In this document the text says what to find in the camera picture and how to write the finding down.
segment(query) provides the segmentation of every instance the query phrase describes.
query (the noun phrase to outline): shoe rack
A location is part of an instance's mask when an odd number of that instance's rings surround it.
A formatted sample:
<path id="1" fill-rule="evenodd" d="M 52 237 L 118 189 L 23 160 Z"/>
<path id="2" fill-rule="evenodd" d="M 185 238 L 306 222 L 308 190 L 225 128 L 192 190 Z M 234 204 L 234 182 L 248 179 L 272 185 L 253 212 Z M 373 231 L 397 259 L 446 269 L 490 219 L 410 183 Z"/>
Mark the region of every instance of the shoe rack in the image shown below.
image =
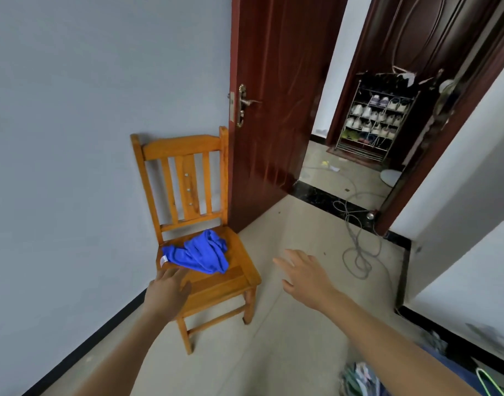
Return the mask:
<path id="1" fill-rule="evenodd" d="M 384 162 L 419 93 L 413 97 L 387 93 L 360 80 L 336 149 Z"/>

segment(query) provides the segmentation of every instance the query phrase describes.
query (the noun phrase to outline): wooden chair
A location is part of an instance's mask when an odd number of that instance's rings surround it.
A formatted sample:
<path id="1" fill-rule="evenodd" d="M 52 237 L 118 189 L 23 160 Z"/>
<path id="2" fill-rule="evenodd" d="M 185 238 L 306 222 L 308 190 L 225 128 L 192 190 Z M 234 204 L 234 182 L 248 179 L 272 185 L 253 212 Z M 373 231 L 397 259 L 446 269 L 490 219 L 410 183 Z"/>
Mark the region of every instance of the wooden chair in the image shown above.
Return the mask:
<path id="1" fill-rule="evenodd" d="M 136 162 L 142 178 L 142 184 L 150 208 L 153 226 L 155 227 L 156 238 L 158 240 L 156 255 L 157 270 L 161 269 L 160 260 L 162 258 L 162 246 L 170 244 L 182 246 L 186 240 L 198 235 L 198 233 L 194 233 L 164 242 L 162 238 L 163 232 L 207 221 L 209 219 L 221 218 L 222 220 L 222 226 L 213 228 L 213 230 L 227 242 L 228 251 L 225 256 L 229 263 L 228 270 L 224 274 L 216 273 L 213 275 L 191 270 L 184 280 L 184 282 L 188 280 L 191 281 L 192 292 L 181 312 L 176 317 L 176 321 L 188 354 L 193 352 L 189 337 L 194 333 L 203 331 L 241 312 L 244 312 L 244 323 L 249 324 L 254 316 L 255 289 L 261 283 L 261 276 L 248 256 L 239 236 L 226 226 L 228 224 L 228 129 L 220 127 L 219 135 L 220 137 L 199 135 L 172 139 L 158 139 L 146 145 L 140 144 L 138 135 L 131 135 Z M 220 151 L 221 156 L 221 211 L 213 212 L 209 152 L 217 150 Z M 202 153 L 204 192 L 206 194 L 205 214 L 201 214 L 199 210 L 194 161 L 194 154 L 196 153 Z M 178 187 L 184 209 L 184 219 L 178 219 L 168 157 L 175 158 Z M 160 160 L 164 173 L 167 200 L 172 217 L 172 223 L 170 224 L 161 225 L 158 220 L 155 200 L 153 198 L 150 180 L 145 166 L 145 161 L 156 159 Z M 170 266 L 175 265 L 167 262 L 164 264 L 163 268 L 169 268 Z M 196 328 L 187 329 L 186 323 L 184 322 L 185 317 L 241 294 L 244 295 L 245 305 L 212 319 L 205 324 L 197 326 Z"/>

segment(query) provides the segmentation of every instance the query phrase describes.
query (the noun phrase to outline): beige floor tile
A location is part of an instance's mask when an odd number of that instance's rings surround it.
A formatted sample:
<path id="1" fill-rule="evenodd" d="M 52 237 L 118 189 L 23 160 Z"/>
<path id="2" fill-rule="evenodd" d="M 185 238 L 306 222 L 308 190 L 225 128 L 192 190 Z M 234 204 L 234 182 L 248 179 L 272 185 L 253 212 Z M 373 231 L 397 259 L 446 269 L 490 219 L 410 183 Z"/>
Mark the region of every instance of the beige floor tile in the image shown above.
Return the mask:
<path id="1" fill-rule="evenodd" d="M 391 187 L 380 180 L 380 172 L 336 157 L 327 149 L 309 142 L 299 179 L 368 210 L 379 208 L 391 192 Z M 334 172 L 328 167 L 340 170 Z"/>
<path id="2" fill-rule="evenodd" d="M 343 252 L 353 246 L 344 221 L 292 196 L 287 196 L 240 237 L 263 283 L 258 289 L 255 317 L 248 326 L 235 316 L 194 339 L 187 356 L 174 323 L 156 339 L 142 366 L 133 396 L 142 395 L 333 395 L 338 373 L 349 359 L 347 338 L 324 316 L 282 291 L 283 273 L 272 263 L 285 248 L 299 248 L 320 259 L 334 284 L 363 307 L 408 336 L 418 336 L 409 323 L 392 313 L 393 294 L 384 267 L 371 260 L 367 280 L 349 274 Z M 396 286 L 403 250 L 371 233 L 360 235 L 361 246 L 375 253 Z M 354 256 L 346 262 L 354 267 Z M 188 319 L 188 325 L 216 317 L 243 303 L 228 300 Z M 130 329 L 138 311 L 117 327 L 71 368 L 46 396 L 70 394 Z"/>

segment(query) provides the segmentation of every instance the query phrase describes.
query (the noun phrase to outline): metal shoe rack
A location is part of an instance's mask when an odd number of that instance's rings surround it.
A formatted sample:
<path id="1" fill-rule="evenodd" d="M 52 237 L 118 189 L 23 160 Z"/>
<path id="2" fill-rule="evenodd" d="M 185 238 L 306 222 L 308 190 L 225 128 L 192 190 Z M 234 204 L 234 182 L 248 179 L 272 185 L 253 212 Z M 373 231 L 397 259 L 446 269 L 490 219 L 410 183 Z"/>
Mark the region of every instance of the metal shoe rack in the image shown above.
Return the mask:
<path id="1" fill-rule="evenodd" d="M 356 88 L 356 93 L 353 97 L 353 101 L 351 103 L 348 116 L 345 118 L 344 126 L 341 129 L 340 138 L 338 139 L 338 143 L 336 144 L 336 150 L 343 150 L 345 152 L 350 152 L 357 156 L 372 159 L 381 163 L 386 159 L 389 150 L 391 149 L 393 143 L 395 142 L 395 139 L 399 135 L 400 130 L 404 125 L 404 122 L 406 121 L 411 109 L 413 108 L 413 105 L 415 104 L 415 101 L 417 100 L 417 97 L 419 97 L 420 92 L 417 93 L 414 98 L 402 97 L 394 94 L 369 89 L 361 85 L 361 83 L 362 81 L 358 82 L 358 87 Z M 387 97 L 390 102 L 386 106 L 370 104 L 369 101 L 374 95 L 378 95 L 381 98 Z M 391 101 L 395 101 L 398 105 L 400 104 L 407 105 L 406 110 L 404 112 L 400 112 L 397 111 L 396 109 L 395 110 L 389 109 Z M 354 106 L 356 105 L 361 105 L 362 111 L 366 107 L 370 107 L 373 113 L 375 111 L 378 113 L 383 112 L 386 116 L 388 114 L 393 114 L 396 117 L 401 116 L 402 120 L 400 121 L 399 125 L 394 125 L 392 123 L 386 123 L 385 121 L 378 121 L 370 118 L 364 118 L 362 117 L 362 113 L 360 113 L 359 115 L 353 113 Z M 367 131 L 363 131 L 362 128 L 355 129 L 353 127 L 347 126 L 349 118 L 353 118 L 354 120 L 360 119 L 365 124 L 365 126 L 370 127 L 370 132 L 368 133 Z M 371 134 L 371 132 L 376 128 L 378 124 L 381 125 L 382 129 L 386 129 L 388 133 L 391 129 L 396 129 L 396 132 L 394 133 L 395 136 L 393 138 L 389 138 L 387 136 L 382 136 L 381 134 L 374 134 L 374 133 Z M 372 136 L 374 140 L 370 144 L 367 144 L 359 140 L 344 138 L 345 135 L 344 132 L 346 130 L 357 131 L 360 133 L 360 135 L 366 133 L 367 136 Z"/>

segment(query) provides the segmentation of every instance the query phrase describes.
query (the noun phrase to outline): door handle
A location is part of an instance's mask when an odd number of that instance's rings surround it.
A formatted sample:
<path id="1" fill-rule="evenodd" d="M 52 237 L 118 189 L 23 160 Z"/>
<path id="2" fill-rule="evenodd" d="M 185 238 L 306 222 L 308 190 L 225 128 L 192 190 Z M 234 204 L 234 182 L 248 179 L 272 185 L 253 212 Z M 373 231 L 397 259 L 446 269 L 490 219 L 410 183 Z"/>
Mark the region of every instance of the door handle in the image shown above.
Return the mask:
<path id="1" fill-rule="evenodd" d="M 241 128 L 244 123 L 244 110 L 246 107 L 251 106 L 254 103 L 261 103 L 258 100 L 247 100 L 245 97 L 247 96 L 247 87 L 242 84 L 239 86 L 239 114 L 237 116 L 237 123 L 235 124 L 238 128 Z"/>

